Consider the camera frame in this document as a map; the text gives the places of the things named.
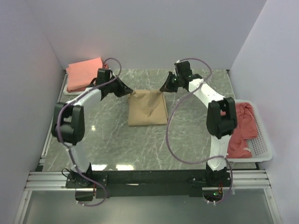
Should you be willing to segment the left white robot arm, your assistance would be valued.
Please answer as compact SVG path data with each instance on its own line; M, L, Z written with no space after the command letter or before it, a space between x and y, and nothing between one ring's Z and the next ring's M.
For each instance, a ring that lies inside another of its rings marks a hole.
M120 98L133 93L110 69L98 69L97 76L91 80L86 89L73 100L55 105L52 136L63 144L72 162L72 171L78 173L77 182L87 188L93 183L89 173L91 164L87 159L82 140L85 135L85 113L108 94Z

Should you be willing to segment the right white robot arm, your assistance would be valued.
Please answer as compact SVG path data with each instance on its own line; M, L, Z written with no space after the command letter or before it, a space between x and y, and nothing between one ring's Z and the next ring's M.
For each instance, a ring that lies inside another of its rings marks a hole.
M206 83L213 74L211 67L208 67L209 75L203 78L192 72L190 61L191 58L176 61L175 70L169 72L160 91L173 93L182 87L188 93L177 102L176 108L192 95L207 108L206 128L211 135L211 148L209 158L201 162L206 164L204 182L216 186L225 180L232 180L232 174L227 172L231 167L227 152L229 141L237 128L235 100L224 97Z

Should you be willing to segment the tan t-shirt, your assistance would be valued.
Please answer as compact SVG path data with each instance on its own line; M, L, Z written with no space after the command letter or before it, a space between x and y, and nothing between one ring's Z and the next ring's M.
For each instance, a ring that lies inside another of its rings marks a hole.
M128 97L128 125L166 125L168 111L160 90L135 90Z

